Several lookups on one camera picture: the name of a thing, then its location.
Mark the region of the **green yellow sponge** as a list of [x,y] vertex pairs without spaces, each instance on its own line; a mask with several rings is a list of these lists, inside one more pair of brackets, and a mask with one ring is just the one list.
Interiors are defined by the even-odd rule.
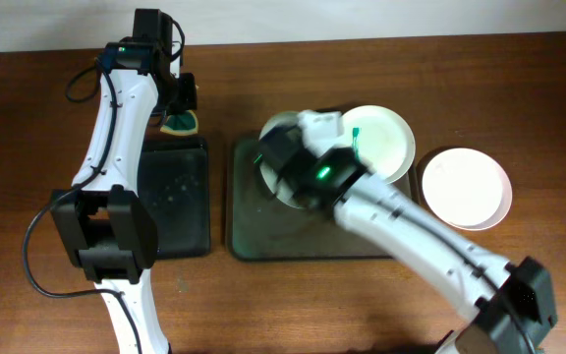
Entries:
[[170,115],[160,128],[164,134],[172,136],[191,136],[198,133],[198,117],[193,110]]

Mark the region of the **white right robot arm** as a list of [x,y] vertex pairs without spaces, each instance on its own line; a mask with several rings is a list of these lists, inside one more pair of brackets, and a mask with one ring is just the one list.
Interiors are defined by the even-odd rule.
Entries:
[[480,247],[397,189],[380,164],[406,161],[413,145],[411,133],[399,137],[384,118],[285,112],[261,129],[255,162],[281,202],[330,214],[445,298],[467,324],[431,352],[538,353],[558,323],[549,271]]

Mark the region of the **white plate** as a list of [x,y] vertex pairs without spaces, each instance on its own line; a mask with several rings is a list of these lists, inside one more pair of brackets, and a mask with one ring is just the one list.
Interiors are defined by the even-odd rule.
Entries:
[[414,162],[416,142],[407,122],[378,105],[353,108],[342,116],[345,146],[386,183],[403,177]]
[[496,226],[513,201],[512,184],[502,166],[466,147],[436,154],[423,170],[421,187],[426,204],[439,219],[468,231]]
[[[297,124],[298,112],[297,111],[284,111],[273,115],[263,126],[259,133],[259,138],[263,138],[271,129],[276,126],[293,126]],[[302,208],[294,197],[293,192],[284,180],[278,180],[275,172],[265,164],[263,160],[260,161],[259,172],[263,182],[272,197],[275,197],[280,202],[288,207]]]

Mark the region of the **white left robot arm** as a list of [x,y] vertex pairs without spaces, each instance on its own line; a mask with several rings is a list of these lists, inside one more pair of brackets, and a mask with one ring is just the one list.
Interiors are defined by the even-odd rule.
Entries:
[[197,106],[195,78],[181,74],[183,31],[159,9],[137,9],[131,35],[95,60],[101,93],[85,160],[50,213],[71,264],[102,297],[123,353],[168,353],[151,290],[156,224],[138,196],[148,120]]

